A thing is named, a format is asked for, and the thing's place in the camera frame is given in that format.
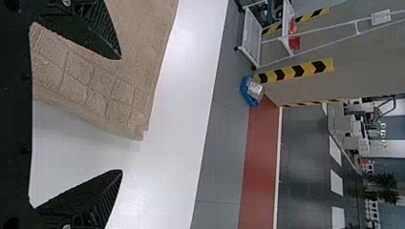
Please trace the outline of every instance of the white sign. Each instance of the white sign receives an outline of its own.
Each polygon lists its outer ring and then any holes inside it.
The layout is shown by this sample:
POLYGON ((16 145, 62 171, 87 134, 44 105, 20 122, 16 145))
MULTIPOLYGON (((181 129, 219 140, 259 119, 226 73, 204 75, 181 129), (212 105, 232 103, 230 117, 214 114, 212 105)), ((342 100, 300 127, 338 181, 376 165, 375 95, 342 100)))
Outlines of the white sign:
POLYGON ((391 21, 391 12, 390 10, 384 10, 372 14, 372 25, 380 25, 386 22, 391 21))

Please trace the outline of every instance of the black and yellow striped barrier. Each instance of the black and yellow striped barrier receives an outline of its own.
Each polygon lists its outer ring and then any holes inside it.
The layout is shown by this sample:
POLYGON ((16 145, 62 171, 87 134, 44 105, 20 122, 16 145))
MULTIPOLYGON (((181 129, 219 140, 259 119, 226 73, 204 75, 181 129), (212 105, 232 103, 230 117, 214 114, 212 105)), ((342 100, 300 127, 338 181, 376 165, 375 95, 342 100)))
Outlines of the black and yellow striped barrier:
POLYGON ((326 58, 285 67, 283 69, 257 73, 254 75, 253 78, 256 82, 265 84, 276 83, 283 80, 298 79, 301 77, 316 75, 319 73, 331 72, 334 72, 333 61, 331 60, 331 58, 326 58))
MULTIPOLYGON (((312 20, 313 18, 322 16, 322 15, 325 15, 328 13, 330 13, 330 8, 323 8, 323 9, 315 10, 314 12, 310 12, 310 13, 304 14, 302 16, 296 17, 295 23, 297 23, 297 24, 305 23, 305 22, 312 20)), ((270 27, 264 29, 262 32, 262 35, 269 35, 269 34, 275 33, 278 30, 280 30, 282 27, 283 27, 282 23, 273 24, 270 27)))
POLYGON ((277 105, 278 107, 282 108, 289 108, 289 107, 304 107, 304 106, 312 106, 312 105, 317 105, 317 104, 322 104, 322 103, 335 103, 335 102, 344 102, 346 99, 344 98, 338 98, 338 99, 320 99, 320 100, 315 100, 311 102, 301 102, 301 103, 290 103, 290 104, 283 104, 283 105, 277 105))

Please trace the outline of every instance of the red floor stripe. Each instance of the red floor stripe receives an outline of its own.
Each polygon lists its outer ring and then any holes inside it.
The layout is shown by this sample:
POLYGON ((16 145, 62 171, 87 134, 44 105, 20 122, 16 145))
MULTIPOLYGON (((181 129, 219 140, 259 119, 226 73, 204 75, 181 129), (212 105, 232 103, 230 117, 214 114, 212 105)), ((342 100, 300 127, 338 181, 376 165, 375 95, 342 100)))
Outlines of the red floor stripe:
POLYGON ((239 229, 272 229, 279 108, 267 97, 250 108, 239 229))

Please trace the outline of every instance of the white line marking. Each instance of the white line marking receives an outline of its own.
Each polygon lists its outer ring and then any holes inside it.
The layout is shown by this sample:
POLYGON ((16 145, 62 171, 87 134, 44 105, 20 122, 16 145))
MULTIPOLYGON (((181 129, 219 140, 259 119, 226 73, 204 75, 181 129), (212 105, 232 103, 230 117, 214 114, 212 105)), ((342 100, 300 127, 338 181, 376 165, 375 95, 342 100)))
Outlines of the white line marking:
POLYGON ((343 179, 333 170, 330 170, 330 188, 335 194, 343 197, 343 179))
POLYGON ((330 155, 333 159, 342 166, 342 155, 340 154, 340 149, 337 147, 334 140, 330 137, 330 155))
POLYGON ((276 167, 276 185, 274 193, 274 214, 273 214, 273 229, 277 229, 277 213, 278 213, 278 188, 280 183, 280 154, 281 154, 281 129, 283 126, 283 108, 279 112, 279 129, 277 135, 277 167, 276 167))
POLYGON ((325 115, 328 115, 328 104, 322 103, 322 110, 324 110, 325 115))
POLYGON ((345 225, 345 209, 331 207, 331 228, 342 229, 346 227, 345 225))

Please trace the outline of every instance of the concrete column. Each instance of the concrete column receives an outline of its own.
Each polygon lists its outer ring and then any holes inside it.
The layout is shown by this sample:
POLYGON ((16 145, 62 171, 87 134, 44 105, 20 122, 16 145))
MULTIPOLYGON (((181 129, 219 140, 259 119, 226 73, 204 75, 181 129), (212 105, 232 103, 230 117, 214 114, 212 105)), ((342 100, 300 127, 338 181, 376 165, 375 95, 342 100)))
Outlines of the concrete column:
MULTIPOLYGON (((405 9, 405 1, 356 0, 330 8, 330 14, 299 25, 300 31, 325 27, 356 18, 370 16, 377 11, 405 9)), ((393 16, 394 20, 405 15, 393 16)), ((361 31, 371 22, 359 24, 361 31)), ((354 32, 353 26, 321 31, 302 36, 302 50, 315 47, 354 32)), ((321 58, 332 57, 334 73, 266 85, 266 94, 276 104, 307 102, 317 99, 356 98, 405 92, 405 23, 373 31, 350 40, 291 58, 267 68, 278 69, 321 58)), ((283 56, 277 44, 263 47, 267 60, 283 56)))

